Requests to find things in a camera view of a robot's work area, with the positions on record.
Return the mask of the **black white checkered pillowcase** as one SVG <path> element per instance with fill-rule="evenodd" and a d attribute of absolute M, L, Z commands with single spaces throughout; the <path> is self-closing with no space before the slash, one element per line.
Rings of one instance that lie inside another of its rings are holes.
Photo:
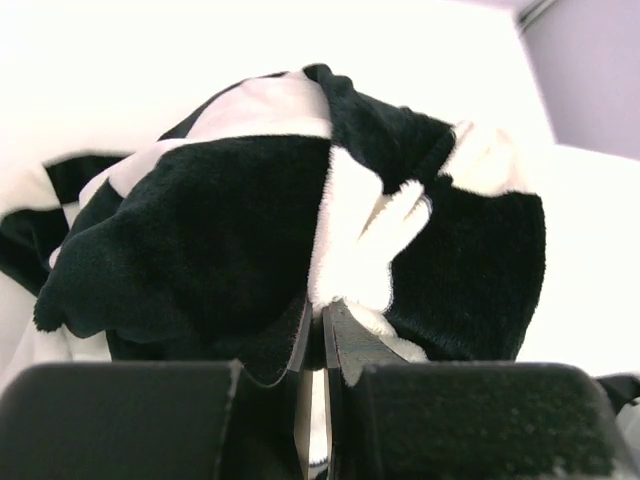
<path fill-rule="evenodd" d="M 545 269 L 540 197 L 500 130 L 358 92 L 322 64 L 247 79 L 152 145 L 1 177 L 26 325 L 109 362 L 237 361 L 277 380 L 299 297 L 407 362 L 513 360 Z"/>

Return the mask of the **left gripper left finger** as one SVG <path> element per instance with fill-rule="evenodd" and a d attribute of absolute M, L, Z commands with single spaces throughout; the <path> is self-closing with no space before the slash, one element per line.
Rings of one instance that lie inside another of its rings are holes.
<path fill-rule="evenodd" d="M 232 362 L 109 362 L 87 340 L 28 327 L 1 380 L 5 479 L 305 479 L 311 309 L 279 325 L 276 381 Z"/>

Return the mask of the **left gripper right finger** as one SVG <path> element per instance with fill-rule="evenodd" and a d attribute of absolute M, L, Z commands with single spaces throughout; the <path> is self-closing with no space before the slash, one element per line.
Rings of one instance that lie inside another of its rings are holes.
<path fill-rule="evenodd" d="M 333 479 L 635 479 L 615 416 L 634 379 L 554 363 L 409 363 L 322 314 Z"/>

